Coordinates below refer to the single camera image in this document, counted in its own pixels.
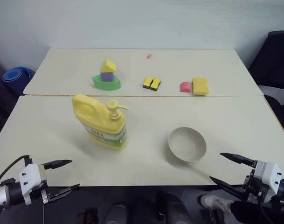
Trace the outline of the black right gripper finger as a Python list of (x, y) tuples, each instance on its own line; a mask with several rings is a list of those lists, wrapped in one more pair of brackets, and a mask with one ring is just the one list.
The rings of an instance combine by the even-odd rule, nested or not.
[(235, 189), (232, 185), (219, 180), (217, 178), (214, 178), (212, 176), (209, 177), (216, 185), (218, 185), (219, 187), (221, 187), (224, 191), (230, 193), (231, 195), (237, 197), (238, 199), (242, 200), (242, 201), (247, 201), (247, 195), (242, 192), (239, 191), (237, 189)]
[(233, 162), (236, 162), (238, 164), (245, 164), (250, 167), (256, 167), (257, 164), (257, 160), (252, 160), (239, 154), (220, 153), (220, 155)]

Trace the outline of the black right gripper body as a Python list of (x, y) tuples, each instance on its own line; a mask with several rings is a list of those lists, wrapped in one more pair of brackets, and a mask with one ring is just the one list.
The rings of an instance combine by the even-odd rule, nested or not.
[(264, 203), (268, 193), (268, 186), (254, 176), (255, 169), (246, 176), (243, 189), (245, 200), (251, 203)]

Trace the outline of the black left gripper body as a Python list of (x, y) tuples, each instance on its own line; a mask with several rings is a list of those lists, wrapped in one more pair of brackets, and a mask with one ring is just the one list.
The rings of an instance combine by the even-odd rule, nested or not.
[(32, 201), (41, 199), (43, 203), (51, 202), (50, 195), (48, 193), (48, 184), (43, 182), (40, 185), (33, 187), (30, 192), (30, 199)]

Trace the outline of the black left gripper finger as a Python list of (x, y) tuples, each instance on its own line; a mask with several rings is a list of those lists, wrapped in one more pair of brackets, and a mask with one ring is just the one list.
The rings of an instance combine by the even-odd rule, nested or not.
[(55, 160), (55, 161), (44, 163), (43, 166), (44, 166), (45, 170), (56, 169), (56, 168), (65, 166), (65, 165), (67, 165), (71, 162), (72, 162), (72, 160)]
[(57, 201), (57, 200), (59, 200), (61, 198), (64, 198), (67, 195), (69, 195), (72, 191), (78, 189), (79, 187), (80, 187), (80, 184), (76, 184), (76, 185), (64, 188), (64, 189), (60, 190), (58, 193), (55, 193), (53, 195), (50, 194), (48, 201), (49, 202), (54, 202), (54, 201)]

